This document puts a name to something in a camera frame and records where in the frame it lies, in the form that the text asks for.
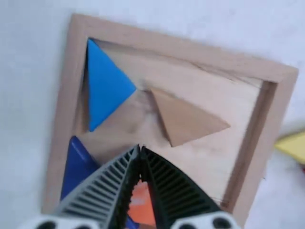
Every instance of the ribbed gripper pad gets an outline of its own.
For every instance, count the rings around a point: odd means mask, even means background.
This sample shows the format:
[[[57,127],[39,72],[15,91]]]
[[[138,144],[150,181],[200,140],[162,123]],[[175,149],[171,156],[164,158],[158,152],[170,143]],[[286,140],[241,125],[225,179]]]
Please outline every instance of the ribbed gripper pad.
[[[142,180],[149,186],[157,228],[170,228],[179,218],[220,210],[172,163],[144,146],[140,155]]]
[[[139,146],[100,167],[78,185],[55,215],[98,221],[101,229],[124,228],[133,187],[139,181]]]

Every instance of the triangle puzzle piece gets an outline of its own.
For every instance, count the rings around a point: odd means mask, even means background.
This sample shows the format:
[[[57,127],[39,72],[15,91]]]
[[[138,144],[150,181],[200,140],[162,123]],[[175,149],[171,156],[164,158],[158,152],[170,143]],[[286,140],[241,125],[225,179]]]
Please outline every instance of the triangle puzzle piece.
[[[136,87],[94,41],[88,40],[87,48],[89,131],[94,131]]]
[[[91,157],[81,141],[73,136],[68,147],[61,200],[99,167],[100,165]]]
[[[305,164],[305,132],[279,140],[275,147],[292,156],[301,164]]]
[[[151,88],[172,147],[230,127],[221,118],[193,104]]]

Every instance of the wooden triangle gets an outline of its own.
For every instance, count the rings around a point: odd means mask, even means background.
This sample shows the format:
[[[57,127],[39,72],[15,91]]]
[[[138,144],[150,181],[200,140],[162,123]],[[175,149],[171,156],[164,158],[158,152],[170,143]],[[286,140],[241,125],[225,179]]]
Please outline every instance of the wooden triangle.
[[[230,127],[221,118],[157,88],[150,88],[156,100],[172,147]]]

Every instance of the white backdrop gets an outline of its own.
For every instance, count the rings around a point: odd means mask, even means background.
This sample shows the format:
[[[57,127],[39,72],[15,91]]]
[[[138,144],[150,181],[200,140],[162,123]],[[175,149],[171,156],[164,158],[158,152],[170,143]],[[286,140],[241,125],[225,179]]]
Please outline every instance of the white backdrop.
[[[40,210],[63,52],[73,12],[299,68],[282,127],[282,134],[287,134],[305,127],[304,11],[302,0],[1,0],[1,228],[15,228]]]

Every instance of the light blue triangle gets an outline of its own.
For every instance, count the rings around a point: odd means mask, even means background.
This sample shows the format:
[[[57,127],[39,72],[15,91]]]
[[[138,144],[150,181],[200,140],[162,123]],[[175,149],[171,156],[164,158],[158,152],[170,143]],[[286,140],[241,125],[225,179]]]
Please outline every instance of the light blue triangle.
[[[94,131],[136,87],[94,41],[88,40],[87,49],[89,131]]]

